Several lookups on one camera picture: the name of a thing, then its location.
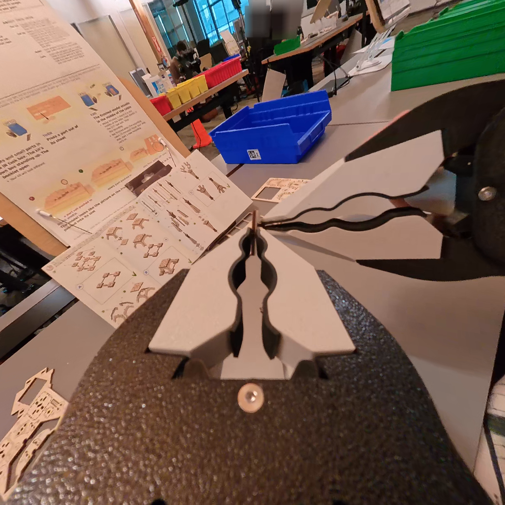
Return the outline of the small poster board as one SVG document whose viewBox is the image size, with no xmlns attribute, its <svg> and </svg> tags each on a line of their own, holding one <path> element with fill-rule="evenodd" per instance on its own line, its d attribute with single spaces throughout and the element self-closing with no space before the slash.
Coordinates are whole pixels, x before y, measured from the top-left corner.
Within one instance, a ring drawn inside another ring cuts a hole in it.
<svg viewBox="0 0 505 505">
<path fill-rule="evenodd" d="M 410 1 L 365 1 L 370 20 L 377 33 L 406 18 L 411 11 Z"/>
</svg>

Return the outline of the small green bin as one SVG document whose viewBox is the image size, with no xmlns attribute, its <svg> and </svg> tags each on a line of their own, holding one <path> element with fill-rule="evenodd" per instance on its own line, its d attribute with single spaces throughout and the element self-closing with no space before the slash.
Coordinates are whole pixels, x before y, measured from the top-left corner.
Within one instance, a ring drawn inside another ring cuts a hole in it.
<svg viewBox="0 0 505 505">
<path fill-rule="evenodd" d="M 297 35 L 294 38 L 283 40 L 280 43 L 274 45 L 274 54 L 282 55 L 294 51 L 300 47 L 300 44 L 300 35 Z"/>
</svg>

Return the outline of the orange traffic cone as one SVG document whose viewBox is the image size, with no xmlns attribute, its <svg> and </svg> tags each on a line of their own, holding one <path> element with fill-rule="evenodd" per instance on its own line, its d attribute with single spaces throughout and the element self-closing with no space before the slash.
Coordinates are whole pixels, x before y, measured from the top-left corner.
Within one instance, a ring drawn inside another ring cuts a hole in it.
<svg viewBox="0 0 505 505">
<path fill-rule="evenodd" d="M 208 147 L 213 143 L 211 136 L 207 133 L 205 127 L 199 119 L 196 119 L 193 123 L 191 123 L 191 128 L 195 138 L 193 149 Z"/>
</svg>

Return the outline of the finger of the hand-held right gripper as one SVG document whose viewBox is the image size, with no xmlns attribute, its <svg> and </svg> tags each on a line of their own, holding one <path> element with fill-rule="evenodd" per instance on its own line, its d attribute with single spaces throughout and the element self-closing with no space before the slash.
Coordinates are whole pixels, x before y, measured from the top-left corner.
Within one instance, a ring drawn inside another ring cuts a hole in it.
<svg viewBox="0 0 505 505">
<path fill-rule="evenodd" d="M 444 158 L 443 134 L 435 130 L 353 160 L 341 159 L 277 204 L 261 224 L 315 224 L 340 217 L 342 206 L 352 200 L 418 195 L 428 189 Z"/>
<path fill-rule="evenodd" d="M 443 234 L 417 208 L 390 208 L 376 216 L 311 211 L 295 218 L 263 218 L 261 227 L 351 260 L 426 260 L 441 256 Z"/>
</svg>

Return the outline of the folded assembly instruction booklet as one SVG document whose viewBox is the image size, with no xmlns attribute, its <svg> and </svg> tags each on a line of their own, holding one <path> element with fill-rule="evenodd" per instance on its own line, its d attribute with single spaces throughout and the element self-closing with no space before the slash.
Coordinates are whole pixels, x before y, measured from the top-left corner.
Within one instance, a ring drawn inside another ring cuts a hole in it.
<svg viewBox="0 0 505 505">
<path fill-rule="evenodd" d="M 43 271 L 117 328 L 171 280 L 189 269 L 251 199 L 198 151 L 93 235 L 67 249 Z"/>
</svg>

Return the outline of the large instruction poster sheet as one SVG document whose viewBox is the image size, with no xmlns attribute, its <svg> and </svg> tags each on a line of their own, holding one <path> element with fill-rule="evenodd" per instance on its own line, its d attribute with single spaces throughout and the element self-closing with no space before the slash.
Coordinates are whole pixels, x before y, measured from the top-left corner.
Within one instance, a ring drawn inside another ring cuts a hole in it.
<svg viewBox="0 0 505 505">
<path fill-rule="evenodd" d="M 164 157 L 159 137 L 169 144 L 47 3 L 1 1 L 1 191 L 13 203 L 74 245 L 84 232 L 36 210 L 94 231 L 126 205 L 128 180 Z"/>
</svg>

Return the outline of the row of yellow bins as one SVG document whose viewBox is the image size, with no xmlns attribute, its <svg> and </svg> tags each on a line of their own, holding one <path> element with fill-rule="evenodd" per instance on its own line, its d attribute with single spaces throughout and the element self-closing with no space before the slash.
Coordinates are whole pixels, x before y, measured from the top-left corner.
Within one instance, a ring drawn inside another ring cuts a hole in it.
<svg viewBox="0 0 505 505">
<path fill-rule="evenodd" d="M 192 79 L 179 83 L 175 87 L 169 88 L 166 92 L 166 97 L 172 110 L 174 110 L 208 90 L 205 74 L 201 73 Z"/>
</svg>

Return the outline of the person's striped shirt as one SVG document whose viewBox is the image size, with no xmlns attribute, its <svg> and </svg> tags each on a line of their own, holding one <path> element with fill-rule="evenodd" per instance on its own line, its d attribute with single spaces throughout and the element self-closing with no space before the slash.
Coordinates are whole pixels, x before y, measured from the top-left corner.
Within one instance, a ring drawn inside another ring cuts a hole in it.
<svg viewBox="0 0 505 505">
<path fill-rule="evenodd" d="M 504 377 L 488 397 L 473 473 L 493 503 L 504 504 Z"/>
</svg>

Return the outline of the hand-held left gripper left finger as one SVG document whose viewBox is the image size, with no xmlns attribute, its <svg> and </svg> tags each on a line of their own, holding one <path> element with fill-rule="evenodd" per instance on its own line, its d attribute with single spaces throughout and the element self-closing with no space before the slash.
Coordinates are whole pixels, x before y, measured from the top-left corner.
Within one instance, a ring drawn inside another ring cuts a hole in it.
<svg viewBox="0 0 505 505">
<path fill-rule="evenodd" d="M 188 358 L 238 357 L 243 342 L 243 304 L 251 228 L 246 227 L 200 258 L 149 343 L 150 352 Z"/>
</svg>

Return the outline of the wooden square plate with pegs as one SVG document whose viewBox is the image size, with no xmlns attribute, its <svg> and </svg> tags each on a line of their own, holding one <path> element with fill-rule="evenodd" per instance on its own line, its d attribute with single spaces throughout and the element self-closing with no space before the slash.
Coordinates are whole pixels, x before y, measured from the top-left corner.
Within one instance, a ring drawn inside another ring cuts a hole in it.
<svg viewBox="0 0 505 505">
<path fill-rule="evenodd" d="M 252 219 L 251 219 L 251 231 L 249 234 L 249 242 L 250 242 L 249 255 L 250 256 L 256 255 L 257 241 L 258 241 L 258 238 L 260 237 L 259 232 L 258 232 L 259 220 L 260 220 L 259 210 L 253 210 Z"/>
</svg>

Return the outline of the wooden laser-cut parts sheet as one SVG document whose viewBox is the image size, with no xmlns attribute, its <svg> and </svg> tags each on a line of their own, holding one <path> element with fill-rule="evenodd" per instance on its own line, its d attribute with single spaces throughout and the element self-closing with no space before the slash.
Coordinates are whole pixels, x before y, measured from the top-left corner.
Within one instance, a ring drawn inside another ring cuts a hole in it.
<svg viewBox="0 0 505 505">
<path fill-rule="evenodd" d="M 43 368 L 15 396 L 17 419 L 1 440 L 1 499 L 6 502 L 47 439 L 57 430 L 68 402 L 53 389 L 54 369 Z"/>
<path fill-rule="evenodd" d="M 309 183 L 310 179 L 269 178 L 251 197 L 255 201 L 277 204 Z"/>
</svg>

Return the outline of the small red plastic bin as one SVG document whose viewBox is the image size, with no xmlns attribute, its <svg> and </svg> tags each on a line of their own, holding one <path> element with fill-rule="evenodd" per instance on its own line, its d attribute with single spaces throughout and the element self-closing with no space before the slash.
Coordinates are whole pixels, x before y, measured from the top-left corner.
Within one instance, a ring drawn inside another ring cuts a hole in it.
<svg viewBox="0 0 505 505">
<path fill-rule="evenodd" d="M 159 95 L 158 97 L 151 98 L 149 101 L 162 116 L 169 114 L 173 110 L 172 105 L 168 100 L 166 94 L 162 94 Z"/>
</svg>

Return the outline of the dark packaging card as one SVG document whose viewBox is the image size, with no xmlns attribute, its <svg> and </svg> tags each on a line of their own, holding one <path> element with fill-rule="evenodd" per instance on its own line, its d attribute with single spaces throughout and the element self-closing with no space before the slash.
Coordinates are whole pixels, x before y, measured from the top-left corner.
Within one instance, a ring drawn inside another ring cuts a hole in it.
<svg viewBox="0 0 505 505">
<path fill-rule="evenodd" d="M 172 170 L 173 167 L 171 165 L 165 165 L 161 161 L 156 161 L 143 170 L 142 173 L 128 180 L 125 187 L 130 193 L 138 197 L 156 181 L 167 176 Z"/>
</svg>

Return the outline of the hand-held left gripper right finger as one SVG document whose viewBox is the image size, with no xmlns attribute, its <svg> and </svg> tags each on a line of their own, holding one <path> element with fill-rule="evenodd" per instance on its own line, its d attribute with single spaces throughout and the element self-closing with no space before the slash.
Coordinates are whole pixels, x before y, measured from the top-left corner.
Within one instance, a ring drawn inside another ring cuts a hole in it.
<svg viewBox="0 0 505 505">
<path fill-rule="evenodd" d="M 261 281 L 262 342 L 271 359 L 315 359 L 355 350 L 316 269 L 279 239 L 256 231 Z"/>
</svg>

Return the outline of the wooden poster backing board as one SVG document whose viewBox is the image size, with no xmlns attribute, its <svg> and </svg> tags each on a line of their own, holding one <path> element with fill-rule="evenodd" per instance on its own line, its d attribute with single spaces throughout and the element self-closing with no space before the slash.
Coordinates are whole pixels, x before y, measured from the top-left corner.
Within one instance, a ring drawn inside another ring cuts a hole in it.
<svg viewBox="0 0 505 505">
<path fill-rule="evenodd" d="M 157 111 L 140 88 L 129 80 L 122 78 L 119 80 L 155 124 L 161 135 L 173 146 L 181 157 L 184 159 L 187 158 L 190 155 L 190 150 L 186 148 L 183 141 L 165 120 L 164 116 Z M 47 254 L 57 256 L 67 249 L 66 245 L 61 243 L 42 227 L 41 224 L 36 222 L 34 218 L 13 203 L 3 191 L 1 191 L 1 217 L 22 236 Z"/>
</svg>

